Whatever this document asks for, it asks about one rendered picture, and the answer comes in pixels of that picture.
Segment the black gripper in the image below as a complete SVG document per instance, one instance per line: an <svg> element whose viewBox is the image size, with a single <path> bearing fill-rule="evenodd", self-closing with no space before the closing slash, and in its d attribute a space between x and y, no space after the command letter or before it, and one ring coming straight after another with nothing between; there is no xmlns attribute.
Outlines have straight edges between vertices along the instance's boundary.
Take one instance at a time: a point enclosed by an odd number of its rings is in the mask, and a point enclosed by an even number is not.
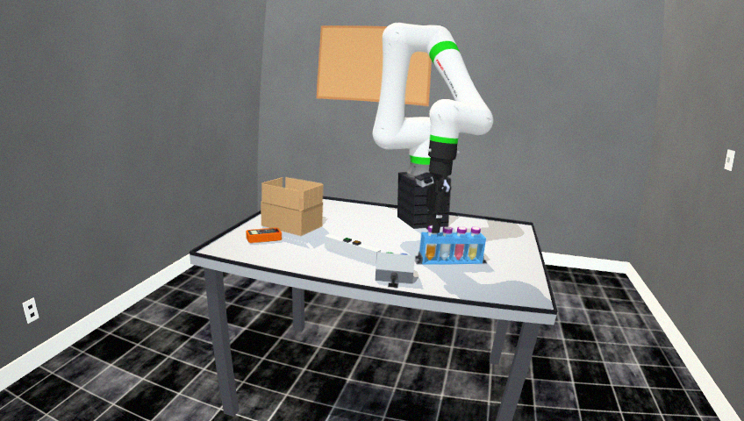
<svg viewBox="0 0 744 421"><path fill-rule="evenodd" d="M452 174L452 166L453 161L430 158L429 172L436 175L436 180L433 180L432 184L427 185L426 207L428 207L428 215L426 229L429 225L432 225L432 233L440 233L442 214L445 214L447 210L449 193L452 188L447 184L447 177Z"/></svg>

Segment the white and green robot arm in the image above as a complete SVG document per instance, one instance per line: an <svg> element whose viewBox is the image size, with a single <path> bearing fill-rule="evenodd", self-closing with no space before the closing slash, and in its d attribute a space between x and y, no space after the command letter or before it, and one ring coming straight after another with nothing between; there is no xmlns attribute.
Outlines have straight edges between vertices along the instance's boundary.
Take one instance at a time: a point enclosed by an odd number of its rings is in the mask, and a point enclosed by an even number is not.
<svg viewBox="0 0 744 421"><path fill-rule="evenodd" d="M454 97L454 101L436 102L429 118L404 117L407 75L411 56L416 52L428 53ZM460 153L459 132L483 135L492 125L493 116L477 92L448 29L440 25L403 23L386 27L373 139L383 149L410 149L409 177L416 178L422 188L432 184L436 175L429 173L431 157L455 160Z"/></svg>

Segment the white button housing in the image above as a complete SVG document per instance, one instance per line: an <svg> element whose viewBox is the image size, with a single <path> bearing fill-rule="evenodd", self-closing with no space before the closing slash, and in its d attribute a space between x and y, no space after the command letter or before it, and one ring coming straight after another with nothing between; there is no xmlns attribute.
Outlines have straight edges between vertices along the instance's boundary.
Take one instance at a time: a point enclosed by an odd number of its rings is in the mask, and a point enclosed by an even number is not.
<svg viewBox="0 0 744 421"><path fill-rule="evenodd" d="M412 284L414 264L415 255L377 252L375 281L389 282L390 288L398 287L395 282Z"/></svg>

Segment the orange digital multimeter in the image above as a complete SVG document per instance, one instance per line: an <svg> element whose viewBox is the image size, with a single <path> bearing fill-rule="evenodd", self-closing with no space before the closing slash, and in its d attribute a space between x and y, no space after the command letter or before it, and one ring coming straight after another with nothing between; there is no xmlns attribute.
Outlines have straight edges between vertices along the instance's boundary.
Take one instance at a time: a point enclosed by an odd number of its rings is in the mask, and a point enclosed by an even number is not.
<svg viewBox="0 0 744 421"><path fill-rule="evenodd" d="M282 240L282 232L278 228L267 229L246 230L247 241L257 243Z"/></svg>

